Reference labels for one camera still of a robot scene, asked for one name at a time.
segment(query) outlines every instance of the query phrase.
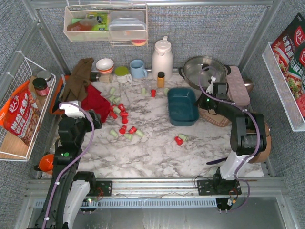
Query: brown cloth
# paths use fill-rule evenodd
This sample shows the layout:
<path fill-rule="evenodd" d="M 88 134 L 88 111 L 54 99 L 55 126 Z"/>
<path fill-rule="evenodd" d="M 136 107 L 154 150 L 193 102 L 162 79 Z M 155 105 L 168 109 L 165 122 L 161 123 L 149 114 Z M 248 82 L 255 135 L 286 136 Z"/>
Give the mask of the brown cloth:
<path fill-rule="evenodd" d="M 91 84 L 89 78 L 93 61 L 93 58 L 86 58 L 78 62 L 65 85 L 63 101 L 83 101 L 87 97 L 85 87 Z"/>

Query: white thermos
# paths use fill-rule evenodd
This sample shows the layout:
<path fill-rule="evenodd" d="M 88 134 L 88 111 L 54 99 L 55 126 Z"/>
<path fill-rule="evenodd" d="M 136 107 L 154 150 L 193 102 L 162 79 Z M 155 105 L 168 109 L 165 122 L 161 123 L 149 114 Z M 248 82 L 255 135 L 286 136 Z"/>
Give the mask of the white thermos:
<path fill-rule="evenodd" d="M 168 81 L 173 71 L 173 54 L 172 45 L 167 40 L 167 36 L 163 40 L 157 41 L 152 55 L 152 76 L 157 80 L 158 72 L 164 72 L 164 80 Z"/>

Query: orange package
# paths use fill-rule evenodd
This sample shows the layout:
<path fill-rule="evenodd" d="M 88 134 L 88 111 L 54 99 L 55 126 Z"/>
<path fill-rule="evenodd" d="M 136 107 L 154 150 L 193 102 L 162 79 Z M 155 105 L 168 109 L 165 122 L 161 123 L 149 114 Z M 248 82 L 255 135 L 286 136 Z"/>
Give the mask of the orange package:
<path fill-rule="evenodd" d="M 28 89 L 29 81 L 19 86 L 0 110 L 0 125 L 30 145 L 40 111 L 33 106 L 34 99 Z"/>

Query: red cloth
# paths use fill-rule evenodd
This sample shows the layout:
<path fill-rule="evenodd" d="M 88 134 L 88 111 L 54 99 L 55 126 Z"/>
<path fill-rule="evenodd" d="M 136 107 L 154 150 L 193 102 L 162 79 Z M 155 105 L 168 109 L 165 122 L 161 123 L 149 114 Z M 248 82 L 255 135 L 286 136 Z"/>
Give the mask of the red cloth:
<path fill-rule="evenodd" d="M 93 109 L 97 114 L 101 115 L 101 121 L 104 123 L 110 112 L 110 103 L 91 84 L 87 87 L 87 92 L 88 95 L 81 102 L 81 107 L 85 110 Z"/>

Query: gray fabric wall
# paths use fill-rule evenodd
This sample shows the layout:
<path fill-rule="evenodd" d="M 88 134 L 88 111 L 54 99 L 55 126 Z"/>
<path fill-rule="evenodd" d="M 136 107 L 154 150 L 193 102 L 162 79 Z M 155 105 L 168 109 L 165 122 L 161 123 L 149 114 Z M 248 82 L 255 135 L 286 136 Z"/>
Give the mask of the gray fabric wall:
<path fill-rule="evenodd" d="M 284 177 L 290 190 L 301 228 L 305 228 L 305 133 L 292 132 L 281 101 L 262 58 L 268 42 L 274 41 L 300 12 L 305 16 L 305 0 L 285 0 L 248 63 L 243 77 L 255 83 L 250 94 L 253 108 L 262 112 L 271 129 L 271 164 Z"/>
<path fill-rule="evenodd" d="M 7 61 L 16 50 L 18 43 L 32 22 L 21 0 L 0 0 L 0 74 L 3 72 Z M 57 64 L 49 52 L 44 40 L 37 32 L 31 42 L 27 57 L 37 62 L 53 73 L 60 75 Z M 53 117 L 46 114 L 41 125 L 41 134 L 29 162 L 0 161 L 0 228 L 12 229 L 19 215 L 24 198 L 24 191 L 29 179 L 35 178 L 33 166 L 38 164 L 44 154 L 46 136 Z"/>
<path fill-rule="evenodd" d="M 70 70 L 79 59 L 111 58 L 116 66 L 141 59 L 151 67 L 154 44 L 168 35 L 174 67 L 208 55 L 238 65 L 266 6 L 168 6 L 148 8 L 149 45 L 112 47 L 109 42 L 70 42 L 64 35 L 64 9 L 40 9 Z"/>

